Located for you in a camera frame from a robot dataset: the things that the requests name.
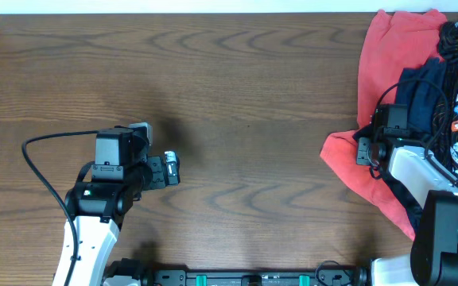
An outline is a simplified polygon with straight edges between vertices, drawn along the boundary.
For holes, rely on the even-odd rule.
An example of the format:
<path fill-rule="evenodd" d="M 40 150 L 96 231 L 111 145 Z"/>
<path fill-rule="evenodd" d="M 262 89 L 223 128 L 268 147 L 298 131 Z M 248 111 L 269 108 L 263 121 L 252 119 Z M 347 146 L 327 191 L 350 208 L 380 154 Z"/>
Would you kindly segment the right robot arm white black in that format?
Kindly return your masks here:
<path fill-rule="evenodd" d="M 418 143 L 361 137 L 356 162 L 393 180 L 421 211 L 410 252 L 371 262 L 371 285 L 458 285 L 458 180 Z"/>

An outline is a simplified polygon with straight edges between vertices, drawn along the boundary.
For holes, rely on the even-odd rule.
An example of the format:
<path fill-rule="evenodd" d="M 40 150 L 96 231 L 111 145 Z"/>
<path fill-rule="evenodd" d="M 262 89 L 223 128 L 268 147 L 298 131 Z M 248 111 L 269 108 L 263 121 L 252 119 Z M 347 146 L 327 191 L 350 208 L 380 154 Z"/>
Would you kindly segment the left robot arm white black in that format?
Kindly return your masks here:
<path fill-rule="evenodd" d="M 65 197 L 68 220 L 55 285 L 101 285 L 126 213 L 144 191 L 180 183 L 173 151 L 152 157 L 147 122 L 100 130 L 95 159 L 86 163 Z"/>

